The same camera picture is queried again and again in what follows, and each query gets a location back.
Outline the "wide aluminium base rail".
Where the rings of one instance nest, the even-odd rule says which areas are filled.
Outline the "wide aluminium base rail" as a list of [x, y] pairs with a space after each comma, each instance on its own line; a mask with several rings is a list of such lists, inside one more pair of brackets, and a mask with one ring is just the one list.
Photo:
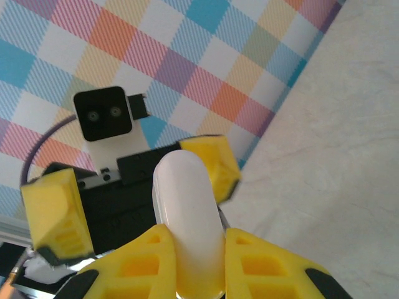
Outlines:
[[0, 239], [28, 246], [31, 244], [31, 235], [27, 221], [0, 215]]

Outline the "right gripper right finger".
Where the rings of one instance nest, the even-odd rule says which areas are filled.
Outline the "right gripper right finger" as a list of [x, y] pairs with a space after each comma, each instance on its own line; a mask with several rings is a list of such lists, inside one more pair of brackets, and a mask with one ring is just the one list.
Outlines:
[[225, 299], [353, 299], [323, 266], [228, 228]]

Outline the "white earbud charging case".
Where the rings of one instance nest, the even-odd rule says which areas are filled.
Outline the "white earbud charging case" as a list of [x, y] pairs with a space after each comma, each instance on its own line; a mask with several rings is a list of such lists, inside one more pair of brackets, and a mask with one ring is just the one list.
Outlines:
[[181, 299], [221, 299], [225, 292], [224, 228], [208, 171], [194, 153], [166, 154], [153, 173], [157, 223], [172, 234]]

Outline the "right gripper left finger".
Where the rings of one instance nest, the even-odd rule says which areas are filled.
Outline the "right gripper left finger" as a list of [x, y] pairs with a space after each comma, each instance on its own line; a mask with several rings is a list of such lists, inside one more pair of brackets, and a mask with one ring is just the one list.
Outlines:
[[176, 254], [165, 225], [88, 264], [54, 299], [176, 299]]

